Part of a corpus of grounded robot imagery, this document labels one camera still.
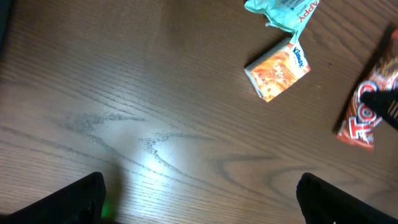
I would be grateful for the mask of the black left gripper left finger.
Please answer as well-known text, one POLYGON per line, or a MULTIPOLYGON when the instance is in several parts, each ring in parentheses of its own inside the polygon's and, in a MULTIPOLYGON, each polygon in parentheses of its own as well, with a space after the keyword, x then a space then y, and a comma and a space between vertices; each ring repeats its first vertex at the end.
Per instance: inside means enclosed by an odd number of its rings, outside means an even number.
POLYGON ((103 175, 93 172, 23 209, 6 215, 1 218, 1 223, 100 223, 105 197, 103 175))

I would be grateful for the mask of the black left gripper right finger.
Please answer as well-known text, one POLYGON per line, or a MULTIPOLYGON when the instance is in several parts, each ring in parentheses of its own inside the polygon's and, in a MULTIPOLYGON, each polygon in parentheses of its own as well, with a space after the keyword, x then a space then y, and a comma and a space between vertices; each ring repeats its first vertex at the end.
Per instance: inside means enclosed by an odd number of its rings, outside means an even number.
POLYGON ((397 224, 397 219, 306 172, 296 189, 305 222, 326 224, 397 224))

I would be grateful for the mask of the orange tissue pack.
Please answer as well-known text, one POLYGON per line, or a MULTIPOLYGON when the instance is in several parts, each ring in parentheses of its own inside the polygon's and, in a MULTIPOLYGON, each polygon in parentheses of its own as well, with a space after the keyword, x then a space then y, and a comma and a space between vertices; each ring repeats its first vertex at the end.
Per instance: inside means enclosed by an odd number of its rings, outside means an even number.
POLYGON ((269 102, 311 70, 302 46, 289 38, 244 68, 256 93, 269 102))

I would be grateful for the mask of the red chocolate bar wrapper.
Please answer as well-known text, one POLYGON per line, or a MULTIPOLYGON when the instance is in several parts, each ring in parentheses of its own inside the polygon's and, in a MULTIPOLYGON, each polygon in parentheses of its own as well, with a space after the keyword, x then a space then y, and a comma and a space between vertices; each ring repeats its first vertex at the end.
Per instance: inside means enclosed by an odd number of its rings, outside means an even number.
POLYGON ((397 129, 397 29, 382 42, 378 58, 348 100, 336 127, 336 138, 369 151, 374 149, 373 130, 386 121, 397 129))

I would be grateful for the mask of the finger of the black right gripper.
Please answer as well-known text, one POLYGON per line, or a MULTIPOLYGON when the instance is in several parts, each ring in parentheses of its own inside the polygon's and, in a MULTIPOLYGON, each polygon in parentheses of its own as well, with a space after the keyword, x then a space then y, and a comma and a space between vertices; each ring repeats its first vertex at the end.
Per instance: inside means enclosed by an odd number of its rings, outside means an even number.
POLYGON ((397 90, 366 91, 361 95, 360 100, 397 130, 397 90))

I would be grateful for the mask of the green wet wipes pack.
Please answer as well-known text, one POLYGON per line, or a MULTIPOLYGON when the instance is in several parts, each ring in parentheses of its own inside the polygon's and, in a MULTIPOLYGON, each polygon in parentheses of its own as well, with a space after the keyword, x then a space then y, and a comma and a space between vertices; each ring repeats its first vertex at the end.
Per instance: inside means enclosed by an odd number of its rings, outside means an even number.
POLYGON ((305 26, 320 5, 320 0, 247 0, 246 10, 264 14, 266 26, 279 28, 292 34, 291 44, 296 44, 305 26))

